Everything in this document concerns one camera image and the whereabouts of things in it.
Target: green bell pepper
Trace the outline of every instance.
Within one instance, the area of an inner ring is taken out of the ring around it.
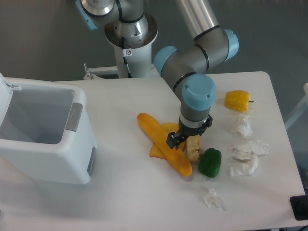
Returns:
[[[207,149],[199,161],[198,170],[207,177],[215,177],[219,173],[221,152],[215,148]]]

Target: yellow bell pepper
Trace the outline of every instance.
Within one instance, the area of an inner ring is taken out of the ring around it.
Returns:
[[[244,90],[229,91],[225,98],[225,106],[239,112],[246,112],[252,102],[249,92]]]
[[[187,177],[193,172],[193,168],[181,149],[170,149],[166,143],[168,132],[146,113],[140,113],[137,120],[143,131],[153,140],[167,161],[183,176]]]

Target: bread piece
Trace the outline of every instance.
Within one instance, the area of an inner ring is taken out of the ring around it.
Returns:
[[[190,136],[186,140],[186,155],[189,161],[197,162],[200,159],[200,136]]]

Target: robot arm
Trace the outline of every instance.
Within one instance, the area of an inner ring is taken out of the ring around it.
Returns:
[[[179,130],[167,139],[170,148],[178,148],[189,136],[202,135],[211,126],[215,83],[197,73],[231,58],[239,47],[233,32],[220,28],[207,0],[178,0],[178,5],[195,45],[185,52],[165,47],[154,58],[158,73],[181,101]]]
[[[211,126],[209,111],[216,88],[203,73],[234,56],[239,48],[233,32],[220,28],[207,0],[177,3],[195,45],[185,52],[165,47],[154,58],[158,73],[181,101],[179,130],[167,139],[170,148],[178,147],[191,135],[202,135]],[[150,73],[150,45],[156,38],[157,26],[152,17],[144,15],[143,0],[77,0],[76,5],[91,28],[105,27],[106,37],[115,49],[119,77],[131,76],[130,69],[133,77]],[[135,49],[130,60],[122,52],[128,48]]]

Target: black object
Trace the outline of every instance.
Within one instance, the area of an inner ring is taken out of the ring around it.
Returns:
[[[199,35],[197,35],[196,37],[194,37],[193,40],[196,41],[198,38],[202,37],[203,35],[205,35],[208,32],[211,32],[212,30],[215,30],[218,27],[220,27],[220,25],[216,25],[216,26],[214,26],[212,28],[209,28],[208,30],[206,30],[206,31],[200,33]]]
[[[87,172],[88,174],[91,176],[91,172],[92,172],[92,167],[93,167],[93,160],[94,160],[94,156],[95,156],[95,151],[96,151],[96,148],[92,148],[92,153],[91,153],[91,157],[90,157],[90,161],[89,161],[89,164],[88,164],[88,169],[87,169]]]
[[[123,16],[122,6],[119,0],[115,0],[115,1],[116,1],[117,8],[119,10],[119,19],[121,20]]]
[[[305,228],[307,228],[308,227],[308,225],[306,225],[306,226],[303,226],[302,228],[300,228],[298,231],[303,231]]]
[[[206,70],[208,70],[209,67],[210,67],[210,60],[208,59],[208,55],[206,53],[206,50],[204,50],[204,48],[199,44],[195,44],[195,46],[198,47],[202,51],[202,53],[205,57],[205,61],[206,61]]]
[[[122,37],[122,43],[121,43],[121,48],[122,48],[122,50],[125,49],[125,47],[124,47],[124,42],[125,42],[125,38]],[[131,78],[131,73],[130,73],[130,70],[129,70],[129,66],[128,66],[128,63],[127,63],[127,58],[126,58],[126,56],[123,56],[123,61],[124,61],[124,64],[126,65],[128,77]]]
[[[181,78],[179,78],[177,80],[177,82],[174,84],[173,88],[172,88],[172,91],[174,92],[175,91],[175,88],[177,88],[178,84],[181,83],[184,79],[186,79],[187,77],[193,75],[193,74],[196,74],[196,72],[189,72],[189,73],[186,73],[185,75],[183,75]]]
[[[292,196],[290,202],[295,219],[308,220],[308,196]]]
[[[172,149],[175,147],[179,148],[179,145],[184,142],[188,137],[195,135],[202,135],[207,128],[212,126],[213,118],[208,115],[208,118],[204,124],[202,124],[199,128],[189,128],[182,124],[181,120],[179,120],[179,130],[177,133],[171,132],[168,134],[166,143],[169,148]]]

